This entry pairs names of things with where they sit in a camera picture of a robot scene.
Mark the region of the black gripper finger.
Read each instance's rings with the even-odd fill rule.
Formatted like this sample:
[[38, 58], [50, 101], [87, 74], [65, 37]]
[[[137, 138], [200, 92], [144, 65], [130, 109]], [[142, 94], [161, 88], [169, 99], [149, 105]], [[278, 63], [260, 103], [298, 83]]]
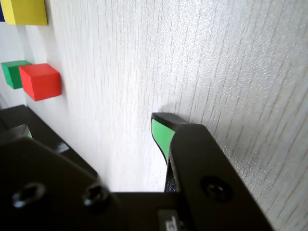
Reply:
[[172, 113], [152, 113], [152, 137], [172, 169], [196, 231], [270, 231], [265, 215], [211, 133]]
[[1, 110], [0, 228], [3, 231], [125, 231], [118, 201], [96, 178], [28, 137], [54, 136], [21, 105]]

